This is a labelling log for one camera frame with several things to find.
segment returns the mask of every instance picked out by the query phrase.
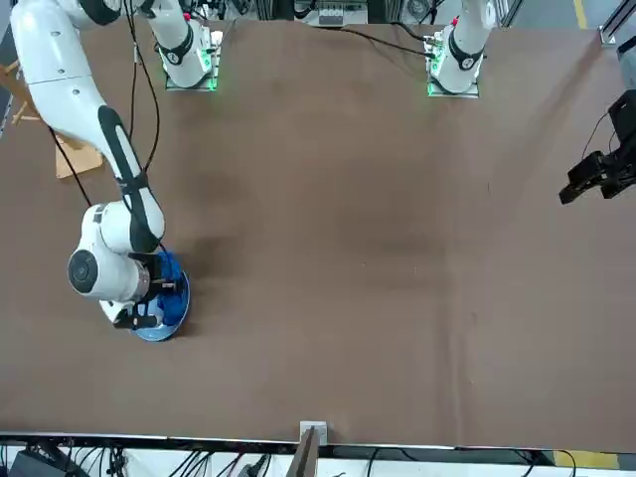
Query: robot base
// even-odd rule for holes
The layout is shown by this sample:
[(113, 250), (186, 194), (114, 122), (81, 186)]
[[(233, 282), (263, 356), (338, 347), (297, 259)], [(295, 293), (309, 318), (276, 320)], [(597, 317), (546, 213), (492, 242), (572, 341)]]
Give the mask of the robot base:
[(190, 308), (190, 280), (181, 269), (174, 254), (158, 253), (161, 256), (161, 273), (167, 279), (181, 278), (183, 288), (179, 293), (158, 295), (148, 303), (148, 312), (162, 317), (162, 324), (154, 328), (142, 328), (131, 331), (145, 341), (165, 341), (173, 336), (186, 320)]
[[(426, 59), (426, 73), (428, 76), (428, 84), (426, 86), (426, 93), (429, 97), (437, 97), (437, 96), (457, 96), (457, 97), (479, 97), (479, 84), (477, 80), (475, 80), (470, 87), (464, 92), (450, 92), (444, 89), (444, 87), (437, 80), (437, 72), (439, 68), (441, 68), (442, 61), (449, 61), (444, 59), (444, 47), (448, 42), (448, 37), (450, 35), (450, 31), (452, 27), (448, 26), (441, 31), (435, 32), (433, 34), (433, 42), (427, 43), (424, 42), (424, 51), (427, 53), (432, 53), (435, 55), (434, 59)], [(475, 78), (479, 76), (479, 68), (481, 64), (477, 67), (477, 72), (475, 74)]]
[(166, 73), (166, 90), (167, 91), (209, 91), (214, 92), (217, 90), (219, 82), (219, 66), (221, 64), (221, 43), (223, 42), (223, 32), (214, 31), (210, 32), (208, 27), (203, 27), (204, 48), (197, 52), (202, 65), (205, 65), (206, 69), (210, 69), (206, 75), (196, 85), (192, 87), (180, 87), (175, 84), (174, 81)]

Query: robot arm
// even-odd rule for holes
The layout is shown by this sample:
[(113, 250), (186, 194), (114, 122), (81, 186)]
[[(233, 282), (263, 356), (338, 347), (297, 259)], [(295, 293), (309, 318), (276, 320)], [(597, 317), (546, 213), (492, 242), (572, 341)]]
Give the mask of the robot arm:
[(445, 91), (466, 92), (477, 80), (490, 31), (497, 23), (493, 0), (462, 0), (456, 25), (441, 32), (443, 51), (430, 74)]
[[(52, 128), (100, 151), (122, 194), (122, 200), (92, 206), (84, 214), (79, 245), (69, 262), (69, 279), (79, 294), (100, 300), (115, 325), (160, 326), (161, 316), (148, 317), (146, 308), (141, 323), (134, 310), (143, 300), (148, 306), (149, 295), (156, 295), (156, 290), (151, 293), (153, 280), (165, 287), (161, 266), (151, 266), (156, 255), (148, 255), (164, 235), (164, 217), (121, 118), (105, 104), (94, 84), (76, 30), (87, 19), (98, 24), (112, 21), (108, 11), (114, 10), (101, 4), (101, 10), (95, 11), (94, 0), (85, 0), (91, 7), (83, 9), (81, 0), (73, 1), (21, 0), (11, 14), (16, 51), (38, 112)], [(157, 0), (162, 11), (154, 14), (153, 2), (145, 1), (144, 13), (163, 58), (172, 55), (174, 60), (166, 70), (175, 82), (188, 86), (207, 72), (198, 61), (201, 38), (194, 40), (195, 31), (201, 32), (186, 23), (176, 0), (176, 8), (168, 8), (167, 4), (175, 7), (172, 3)]]

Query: brown table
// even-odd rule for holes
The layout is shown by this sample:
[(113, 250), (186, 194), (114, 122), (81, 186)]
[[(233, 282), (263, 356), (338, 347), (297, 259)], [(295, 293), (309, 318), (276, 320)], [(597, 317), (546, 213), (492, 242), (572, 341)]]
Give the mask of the brown table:
[[(123, 22), (85, 36), (124, 118), (130, 45)], [(217, 93), (158, 91), (151, 182), (193, 284), (158, 345), (73, 293), (80, 193), (42, 126), (9, 128), (0, 427), (295, 439), (316, 419), (335, 442), (636, 450), (636, 192), (557, 197), (617, 62), (593, 31), (497, 31), (481, 78), (479, 100), (429, 99), (418, 57), (237, 23)], [(118, 197), (108, 170), (82, 179)]]

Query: metal frame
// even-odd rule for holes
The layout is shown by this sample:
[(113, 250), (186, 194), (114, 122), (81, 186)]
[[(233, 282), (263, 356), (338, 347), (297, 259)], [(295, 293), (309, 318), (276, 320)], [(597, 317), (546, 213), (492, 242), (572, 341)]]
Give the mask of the metal frame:
[(522, 3), (524, 3), (523, 0), (513, 0), (512, 5), (508, 6), (508, 11), (505, 12), (505, 15), (501, 18), (500, 26), (509, 28), (512, 25)]
[(614, 45), (614, 35), (629, 20), (636, 10), (636, 0), (623, 0), (609, 18), (601, 25), (600, 41), (603, 45)]

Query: black cable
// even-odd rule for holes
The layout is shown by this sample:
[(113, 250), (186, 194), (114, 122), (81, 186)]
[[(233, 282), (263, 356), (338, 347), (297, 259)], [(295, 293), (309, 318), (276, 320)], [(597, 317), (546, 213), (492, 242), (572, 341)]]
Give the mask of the black cable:
[(81, 183), (80, 177), (78, 176), (78, 173), (76, 172), (76, 168), (73, 167), (73, 164), (71, 163), (71, 160), (69, 159), (69, 156), (67, 156), (67, 151), (65, 151), (64, 148), (62, 147), (62, 144), (60, 144), (60, 141), (58, 140), (58, 136), (56, 136), (56, 133), (51, 126), (49, 126), (49, 132), (53, 136), (53, 140), (56, 141), (56, 146), (58, 146), (58, 149), (64, 156), (64, 160), (67, 161), (67, 165), (69, 166), (69, 169), (71, 169), (71, 172), (73, 173), (73, 177), (78, 183), (78, 187), (79, 187), (79, 190), (81, 191), (81, 194), (83, 195), (83, 199), (86, 201), (88, 206), (91, 207), (92, 202), (88, 198), (88, 194), (86, 193), (86, 190), (83, 187), (83, 184)]
[[(128, 28), (133, 34), (133, 38), (137, 36), (137, 29), (135, 27), (135, 17), (131, 15), (132, 13), (132, 5), (130, 6), (130, 10), (128, 10), (128, 4), (124, 0), (123, 7), (126, 12), (126, 21), (128, 22)], [(132, 45), (133, 48), (133, 59), (132, 59), (132, 86), (130, 88), (130, 130), (128, 135), (130, 139), (132, 139), (132, 133), (135, 127), (135, 91), (137, 88), (137, 56), (139, 55), (139, 47), (137, 46), (137, 42), (135, 41)]]
[(150, 88), (150, 93), (152, 94), (152, 100), (155, 104), (155, 116), (156, 116), (156, 127), (155, 127), (155, 138), (152, 143), (152, 149), (150, 150), (150, 154), (148, 155), (148, 160), (146, 161), (146, 165), (143, 167), (144, 172), (148, 172), (150, 168), (150, 164), (152, 164), (152, 160), (155, 156), (155, 151), (157, 150), (157, 145), (159, 144), (159, 132), (161, 129), (161, 114), (159, 112), (159, 101), (157, 100), (157, 93), (155, 92), (155, 88), (152, 85), (152, 79), (150, 78), (150, 74), (148, 74), (148, 69), (146, 68), (146, 63), (143, 61), (143, 55), (141, 55), (141, 50), (137, 45), (137, 34), (134, 28), (134, 24), (130, 19), (130, 15), (132, 14), (132, 0), (130, 1), (130, 9), (128, 9), (128, 4), (126, 0), (124, 0), (123, 5), (126, 11), (126, 17), (128, 18), (128, 30), (130, 31), (130, 36), (132, 37), (132, 41), (134, 47), (137, 49), (137, 56), (139, 58), (139, 63), (141, 64), (141, 68), (143, 69), (144, 75), (146, 76), (146, 80), (148, 81), (148, 87)]
[(387, 45), (388, 47), (397, 48), (398, 50), (402, 50), (403, 52), (413, 53), (414, 55), (419, 55), (421, 57), (426, 57), (426, 58), (431, 58), (431, 59), (435, 58), (435, 55), (433, 53), (425, 53), (425, 52), (420, 52), (418, 50), (412, 50), (411, 48), (402, 47), (400, 45), (396, 45), (395, 43), (391, 43), (391, 42), (388, 42), (386, 40), (382, 40), (380, 38), (372, 37), (371, 35), (367, 35), (366, 33), (358, 32), (356, 30), (350, 30), (348, 28), (341, 28), (338, 31), (339, 32), (351, 33), (353, 35), (358, 35), (359, 37), (366, 38), (367, 40), (370, 40), (372, 42), (381, 43), (382, 45)]
[(70, 445), (69, 446), (69, 455), (67, 457), (67, 463), (64, 466), (64, 473), (66, 475), (66, 473), (69, 471), (69, 464), (71, 464), (71, 456), (73, 455), (73, 446)]
[(96, 450), (97, 450), (97, 447), (94, 447), (89, 452), (87, 452), (86, 455), (79, 462), (78, 467), (81, 468), (83, 464), (86, 462), (86, 460), (90, 457), (90, 455), (93, 454)]
[(137, 46), (134, 47), (134, 63), (132, 65), (132, 87), (130, 88), (130, 129), (128, 131), (128, 135), (130, 136), (130, 140), (132, 140), (132, 134), (135, 128), (135, 89), (137, 87)]
[(379, 452), (380, 448), (377, 448), (376, 450), (374, 450), (374, 453), (371, 454), (371, 459), (369, 459), (369, 467), (367, 467), (367, 477), (371, 477), (371, 469), (374, 466), (374, 460), (376, 460)]
[(262, 471), (262, 477), (267, 475), (267, 471), (269, 470), (269, 463), (271, 462), (271, 454), (269, 454), (269, 458), (267, 459), (267, 463), (265, 464), (265, 470)]
[(576, 460), (574, 460), (574, 456), (569, 453), (567, 450), (556, 450), (555, 452), (562, 452), (563, 454), (569, 455), (569, 458), (572, 459), (572, 476), (576, 477)]
[(203, 477), (208, 475), (208, 462), (210, 462), (210, 459), (206, 459), (206, 465), (203, 466)]
[(126, 460), (123, 456), (123, 448), (110, 447), (110, 455), (108, 456), (108, 468), (106, 474), (115, 475), (116, 477), (124, 477), (123, 468)]
[[(105, 447), (101, 448), (101, 452), (99, 453), (99, 455), (103, 455), (103, 453), (106, 451)], [(97, 462), (97, 459), (99, 458), (99, 455), (97, 455), (93, 460), (92, 460), (92, 464), (90, 464), (90, 467), (88, 467), (88, 471), (86, 472), (88, 475), (90, 475), (90, 471), (92, 470), (92, 468), (94, 467), (95, 463)]]
[(609, 136), (609, 142), (607, 143), (608, 154), (612, 153), (612, 139), (614, 138), (615, 135), (616, 135), (616, 131), (612, 132), (612, 135)]
[(399, 452), (402, 453), (402, 455), (404, 457), (406, 457), (408, 460), (412, 460), (413, 462), (419, 462), (419, 459), (416, 459), (415, 457), (413, 457), (412, 455), (410, 455), (408, 452), (406, 452), (404, 449), (398, 449)]
[(207, 463), (208, 460), (210, 460), (210, 458), (212, 457), (212, 454), (214, 454), (214, 452), (208, 452), (199, 460), (199, 462), (197, 462), (192, 467), (192, 469), (188, 471), (188, 473), (185, 473), (185, 470), (184, 470), (184, 473), (181, 475), (183, 475), (184, 477), (190, 477), (190, 476), (197, 477), (197, 474), (199, 474), (199, 471), (203, 468), (204, 464)]
[(99, 454), (99, 473), (97, 474), (99, 477), (101, 477), (101, 464), (103, 463), (103, 454), (106, 453), (106, 448), (104, 447), (101, 450), (101, 454)]
[(196, 458), (196, 457), (195, 457), (195, 456), (196, 456), (196, 454), (197, 454), (197, 452), (196, 452), (196, 451), (192, 451), (192, 452), (190, 452), (190, 454), (188, 455), (188, 457), (186, 457), (186, 458), (185, 458), (185, 459), (181, 462), (181, 464), (179, 464), (179, 466), (178, 466), (175, 470), (173, 470), (173, 471), (170, 473), (170, 475), (169, 475), (168, 477), (174, 477), (175, 475), (177, 475), (177, 472), (179, 472), (179, 471), (181, 470), (181, 468), (182, 468), (184, 465), (186, 465), (186, 463), (187, 463), (187, 462), (189, 462), (189, 461), (190, 461), (190, 459), (192, 459), (193, 457), (194, 457), (194, 458)]
[(235, 467), (237, 466), (241, 458), (242, 454), (239, 454), (235, 460), (226, 465), (223, 470), (217, 474), (217, 477), (221, 477), (228, 469), (230, 469), (230, 472), (228, 473), (228, 477), (230, 477), (232, 475), (232, 471), (235, 470)]
[(435, 20), (437, 19), (437, 7), (438, 6), (439, 6), (439, 4), (437, 3), (437, 0), (433, 0), (433, 4), (430, 6), (430, 24), (431, 25), (434, 25), (435, 24)]
[(421, 35), (418, 35), (416, 32), (414, 32), (411, 28), (409, 28), (406, 24), (404, 24), (403, 22), (389, 22), (390, 25), (396, 25), (397, 27), (402, 28), (405, 32), (408, 33), (408, 35), (412, 38), (415, 38), (418, 41), (423, 42), (424, 41), (424, 37)]
[(533, 459), (525, 456), (524, 454), (522, 454), (520, 450), (513, 449), (513, 452), (515, 454), (517, 454), (519, 457), (521, 457), (527, 464), (532, 464), (533, 463)]
[(528, 470), (526, 471), (526, 473), (522, 477), (528, 477), (530, 475), (530, 473), (533, 471), (534, 468), (535, 468), (535, 462), (530, 464), (530, 467), (528, 467)]
[(201, 455), (201, 452), (202, 452), (201, 450), (197, 450), (197, 451), (195, 451), (195, 455), (194, 455), (194, 457), (192, 458), (192, 460), (191, 460), (190, 462), (188, 462), (188, 465), (186, 465), (186, 466), (184, 467), (183, 471), (182, 471), (182, 472), (181, 472), (181, 474), (180, 474), (180, 477), (184, 477), (184, 476), (186, 476), (186, 475), (190, 475), (190, 474), (189, 474), (189, 472), (191, 471), (190, 466), (191, 466), (192, 464), (195, 464), (195, 461), (196, 461), (196, 460), (197, 460), (197, 458)]
[(596, 122), (596, 125), (594, 126), (594, 130), (590, 134), (589, 139), (587, 139), (587, 143), (585, 143), (585, 147), (583, 148), (583, 153), (580, 155), (581, 161), (585, 158), (585, 152), (587, 152), (587, 146), (589, 146), (589, 143), (592, 141), (592, 137), (594, 137), (594, 133), (596, 132), (596, 129), (598, 129), (598, 125), (600, 124), (600, 121), (602, 121), (603, 118), (607, 116), (607, 114), (609, 114), (609, 111), (603, 114), (602, 116), (600, 116), (600, 118)]

